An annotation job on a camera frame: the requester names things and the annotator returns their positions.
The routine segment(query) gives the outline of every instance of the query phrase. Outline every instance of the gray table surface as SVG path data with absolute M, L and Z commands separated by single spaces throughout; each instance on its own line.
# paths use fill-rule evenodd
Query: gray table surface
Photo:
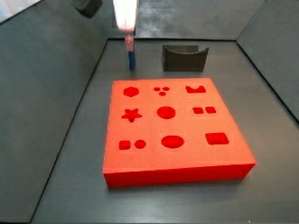
M 203 73 L 166 73 L 163 44 L 210 47 Z M 234 42 L 110 40 L 32 223 L 299 221 L 299 127 Z M 257 157 L 245 180 L 110 190 L 102 176 L 115 80 L 211 77 Z

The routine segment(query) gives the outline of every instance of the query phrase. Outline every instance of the star-shaped hole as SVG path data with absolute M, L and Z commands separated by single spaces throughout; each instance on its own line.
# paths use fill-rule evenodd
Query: star-shaped hole
M 128 119 L 128 121 L 132 123 L 135 121 L 136 118 L 140 118 L 142 115 L 138 114 L 138 108 L 135 109 L 126 109 L 126 114 L 122 115 L 123 119 Z

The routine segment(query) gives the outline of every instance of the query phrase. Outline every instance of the black block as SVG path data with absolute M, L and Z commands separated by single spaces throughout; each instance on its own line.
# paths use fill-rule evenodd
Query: black block
M 199 51 L 198 45 L 164 45 L 163 70 L 166 72 L 202 72 L 210 48 Z

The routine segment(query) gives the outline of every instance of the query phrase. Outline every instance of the blue object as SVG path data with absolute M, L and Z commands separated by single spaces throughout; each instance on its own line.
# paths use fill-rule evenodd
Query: blue object
M 130 70 L 134 71 L 136 69 L 136 53 L 128 52 L 128 60 L 130 60 Z

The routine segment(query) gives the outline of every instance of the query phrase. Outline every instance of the red foam block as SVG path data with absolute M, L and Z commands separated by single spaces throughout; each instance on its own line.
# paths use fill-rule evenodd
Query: red foam block
M 243 179 L 255 164 L 211 79 L 115 81 L 103 165 L 108 187 Z

